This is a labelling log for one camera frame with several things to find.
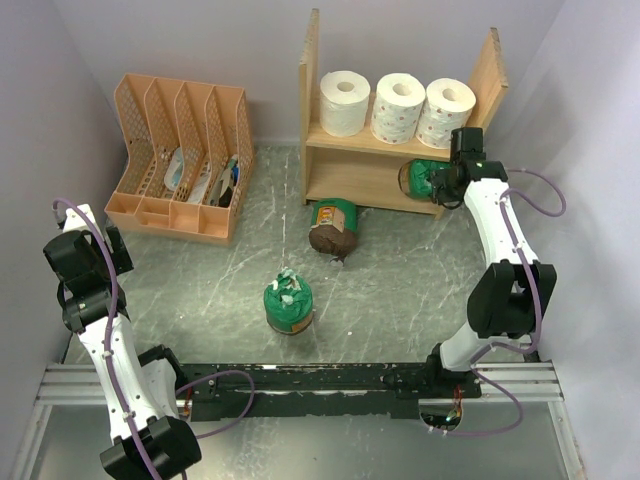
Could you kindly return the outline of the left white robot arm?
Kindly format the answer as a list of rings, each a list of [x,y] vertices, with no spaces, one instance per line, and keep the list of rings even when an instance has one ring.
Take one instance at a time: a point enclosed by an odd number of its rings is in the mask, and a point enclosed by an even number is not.
[[[93,362],[107,402],[112,445],[100,455],[114,479],[173,479],[201,450],[180,419],[176,397],[187,375],[162,345],[137,354],[126,296],[88,227],[66,229],[43,249],[59,284],[62,320]]]

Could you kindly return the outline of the brown roll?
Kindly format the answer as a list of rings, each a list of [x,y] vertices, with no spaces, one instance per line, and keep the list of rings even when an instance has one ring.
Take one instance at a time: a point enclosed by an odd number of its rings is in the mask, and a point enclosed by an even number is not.
[[[308,239],[318,253],[331,256],[330,262],[343,266],[356,249],[358,217],[354,203],[342,198],[328,198],[315,203]]]

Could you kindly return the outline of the white roll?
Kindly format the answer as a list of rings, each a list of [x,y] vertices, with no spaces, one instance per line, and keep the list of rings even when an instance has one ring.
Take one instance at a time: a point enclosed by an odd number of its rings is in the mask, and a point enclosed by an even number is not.
[[[451,78],[432,81],[418,121],[416,138],[434,149],[448,149],[452,131],[463,127],[476,104],[473,91]]]
[[[351,137],[365,126],[371,87],[353,71],[334,71],[320,81],[319,120],[326,133]]]
[[[390,73],[377,83],[370,130],[389,145],[408,143],[417,128],[426,89],[408,73]]]

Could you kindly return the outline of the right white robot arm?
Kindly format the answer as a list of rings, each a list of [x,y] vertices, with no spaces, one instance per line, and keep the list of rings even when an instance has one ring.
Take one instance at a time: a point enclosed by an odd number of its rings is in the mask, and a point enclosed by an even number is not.
[[[424,374],[426,390],[443,398],[457,388],[457,372],[469,371],[490,350],[536,350],[557,273],[525,239],[511,197],[528,198],[509,186],[502,163],[486,159],[481,128],[452,131],[450,166],[431,173],[429,182],[434,203],[469,210],[486,264],[468,297],[466,322],[438,347],[440,363]]]

